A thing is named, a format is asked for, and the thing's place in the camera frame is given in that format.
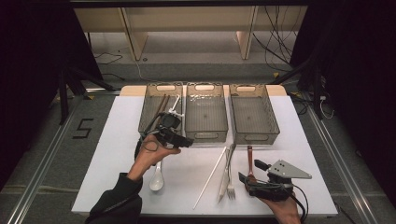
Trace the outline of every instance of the chopsticks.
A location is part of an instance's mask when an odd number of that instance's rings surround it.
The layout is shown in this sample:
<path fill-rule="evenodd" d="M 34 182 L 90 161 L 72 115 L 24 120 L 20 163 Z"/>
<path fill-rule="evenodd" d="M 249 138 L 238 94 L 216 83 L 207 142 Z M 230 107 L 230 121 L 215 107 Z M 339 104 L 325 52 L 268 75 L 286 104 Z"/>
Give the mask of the chopsticks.
<path fill-rule="evenodd" d="M 192 209 L 195 209 L 195 207 L 197 206 L 199 200 L 201 199 L 201 196 L 202 196 L 202 194 L 204 193 L 204 191 L 205 191 L 205 189 L 206 189 L 206 186 L 207 186 L 207 184 L 208 184 L 209 181 L 210 181 L 210 178 L 212 178 L 213 173 L 215 173 L 215 170 L 216 170 L 216 168 L 218 167 L 219 162 L 220 162 L 222 156 L 224 155 L 224 152 L 225 152 L 225 149 L 226 149 L 226 148 L 227 148 L 227 147 L 225 147 L 225 148 L 222 150 L 222 152 L 221 152 L 221 154 L 220 154 L 220 156 L 219 156 L 219 159 L 218 159 L 218 161 L 216 162 L 216 165 L 215 165 L 215 167 L 214 167 L 213 170 L 212 170 L 212 173 L 210 174 L 209 178 L 207 179 L 207 181 L 206 181 L 206 183 L 205 183 L 205 185 L 204 185 L 204 188 L 202 189 L 201 194 L 199 195 L 198 200 L 197 200 L 197 202 L 195 203 L 195 205 L 194 205 L 194 207 L 193 207 Z"/>

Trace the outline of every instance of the floor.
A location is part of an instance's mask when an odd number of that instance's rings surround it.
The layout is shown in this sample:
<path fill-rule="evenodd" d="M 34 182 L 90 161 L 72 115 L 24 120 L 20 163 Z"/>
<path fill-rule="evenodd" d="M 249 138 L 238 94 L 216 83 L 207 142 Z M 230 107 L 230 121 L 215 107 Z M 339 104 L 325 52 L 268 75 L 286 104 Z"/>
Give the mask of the floor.
<path fill-rule="evenodd" d="M 292 49 L 295 33 L 285 33 L 285 45 Z M 256 33 L 267 46 L 269 32 Z M 273 57 L 253 39 L 248 60 L 242 60 L 234 33 L 150 33 L 139 62 L 131 60 L 124 34 L 91 34 L 92 51 L 104 74 L 105 82 L 116 87 L 131 84 L 146 84 L 160 81 L 222 81 L 228 83 L 268 83 L 274 74 L 285 74 L 290 67 Z M 268 48 L 282 55 L 277 42 L 272 40 Z M 297 92 L 298 76 L 283 83 L 287 92 Z M 7 223 L 18 207 L 21 196 L 31 189 L 35 178 L 40 177 L 37 189 L 33 190 L 23 211 L 22 223 L 83 223 L 85 217 L 70 212 L 78 189 L 91 162 L 92 154 L 106 123 L 108 112 L 117 92 L 96 91 L 98 87 L 84 81 L 89 89 L 85 97 L 69 93 L 71 105 L 70 122 L 59 125 L 60 103 L 55 98 L 49 106 L 47 119 L 37 132 L 32 147 L 26 151 L 12 177 L 0 193 L 0 223 Z M 308 99 L 309 92 L 302 97 Z M 296 113 L 303 125 L 308 142 L 317 160 L 329 192 L 339 208 L 336 217 L 310 217 L 305 223 L 396 223 L 395 208 L 359 156 L 347 130 L 336 116 L 316 120 L 307 103 L 295 100 Z M 324 105 L 325 111 L 332 111 Z M 78 130 L 81 122 L 89 125 L 87 138 L 76 138 L 85 134 Z M 53 139 L 61 136 L 58 142 Z M 343 175 L 347 169 L 350 175 Z M 356 205 L 356 195 L 368 203 L 369 211 L 361 211 Z M 151 218 L 142 217 L 140 223 L 274 223 L 263 218 Z"/>

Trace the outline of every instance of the transparent plastic bin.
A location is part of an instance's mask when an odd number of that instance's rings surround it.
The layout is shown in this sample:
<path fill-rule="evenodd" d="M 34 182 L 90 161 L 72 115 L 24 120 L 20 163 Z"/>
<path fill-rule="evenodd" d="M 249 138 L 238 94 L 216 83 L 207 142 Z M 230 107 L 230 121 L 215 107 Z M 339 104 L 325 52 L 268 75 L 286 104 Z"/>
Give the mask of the transparent plastic bin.
<path fill-rule="evenodd" d="M 272 145 L 280 133 L 268 91 L 262 84 L 230 85 L 235 143 Z"/>
<path fill-rule="evenodd" d="M 167 101 L 166 107 L 163 111 L 168 112 L 168 110 L 172 108 L 173 105 L 175 104 L 178 95 L 180 96 L 180 98 L 178 100 L 177 106 L 175 107 L 175 110 L 177 113 L 181 114 L 183 108 L 182 82 L 149 83 L 146 88 L 145 101 L 143 103 L 138 131 L 140 133 L 143 133 L 147 129 L 149 123 L 156 116 L 156 113 L 163 100 Z M 181 127 L 182 127 L 182 123 L 180 123 L 177 127 L 178 133 L 179 131 L 181 131 Z"/>
<path fill-rule="evenodd" d="M 225 142 L 228 132 L 221 83 L 187 83 L 186 136 L 195 143 Z"/>

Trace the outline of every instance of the gray floor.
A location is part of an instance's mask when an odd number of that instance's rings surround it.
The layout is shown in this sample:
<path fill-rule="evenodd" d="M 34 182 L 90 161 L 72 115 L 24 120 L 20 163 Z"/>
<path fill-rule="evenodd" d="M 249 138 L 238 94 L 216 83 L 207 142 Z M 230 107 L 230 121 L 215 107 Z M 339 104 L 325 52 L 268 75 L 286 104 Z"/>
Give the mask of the gray floor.
<path fill-rule="evenodd" d="M 256 34 L 265 41 L 268 34 Z M 286 40 L 292 49 L 295 36 Z M 276 50 L 276 43 L 269 45 Z M 126 45 L 123 34 L 92 34 L 92 50 L 122 55 L 111 64 L 99 64 L 105 81 L 116 87 L 131 84 L 145 84 L 145 79 L 161 81 L 221 81 L 228 83 L 267 83 L 274 79 L 275 69 L 265 63 L 265 53 L 257 41 L 253 40 L 248 60 L 242 60 L 234 33 L 154 33 L 150 34 L 144 49 L 142 60 L 135 63 Z M 268 63 L 281 69 L 290 69 L 286 64 L 266 55 Z M 119 56 L 103 55 L 97 58 L 99 63 L 107 63 Z M 287 91 L 297 91 L 298 77 L 288 80 L 284 87 Z M 87 88 L 97 88 L 90 82 L 84 82 Z M 91 162 L 96 144 L 100 138 L 106 118 L 116 94 L 106 91 L 92 92 L 77 107 L 76 113 L 66 130 L 64 140 L 53 158 L 41 187 L 29 207 L 23 223 L 83 223 L 84 217 L 70 212 L 78 189 Z M 295 104 L 296 112 L 303 109 Z M 12 177 L 0 193 L 0 223 L 6 223 L 18 199 L 35 174 L 45 156 L 52 138 L 60 128 L 60 103 L 54 99 L 49 107 L 46 122 L 42 124 L 32 147 L 27 151 L 16 167 Z M 361 217 L 338 174 L 332 158 L 320 139 L 317 128 L 309 113 L 299 116 L 308 142 L 313 150 L 318 167 L 335 203 L 337 203 L 356 223 L 363 223 Z M 92 128 L 88 138 L 75 139 L 85 132 L 78 131 L 82 119 L 92 119 L 84 124 Z M 395 208 L 378 186 L 364 160 L 356 153 L 356 147 L 350 140 L 342 122 L 334 116 L 323 120 L 334 143 L 347 161 L 347 167 L 368 200 L 378 223 L 396 223 Z M 142 217 L 140 223 L 274 223 L 273 219 L 263 218 L 149 218 Z M 350 223 L 347 216 L 340 212 L 337 217 L 310 217 L 306 223 Z"/>

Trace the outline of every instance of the hand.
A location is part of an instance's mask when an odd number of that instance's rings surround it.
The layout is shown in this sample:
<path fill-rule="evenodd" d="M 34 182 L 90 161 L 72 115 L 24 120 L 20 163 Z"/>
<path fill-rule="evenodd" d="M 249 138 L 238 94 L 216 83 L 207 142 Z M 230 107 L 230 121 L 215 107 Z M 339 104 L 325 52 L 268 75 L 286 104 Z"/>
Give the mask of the hand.
<path fill-rule="evenodd" d="M 143 174 L 151 167 L 151 165 L 161 161 L 163 158 L 180 153 L 179 148 L 166 148 L 157 138 L 150 134 L 143 140 L 140 152 L 134 160 L 130 172 L 127 177 L 133 181 L 138 181 Z"/>
<path fill-rule="evenodd" d="M 266 203 L 271 208 L 279 223 L 281 224 L 301 223 L 297 211 L 297 203 L 291 197 L 289 197 L 286 201 L 283 202 L 272 202 L 262 198 L 259 199 L 262 202 Z"/>

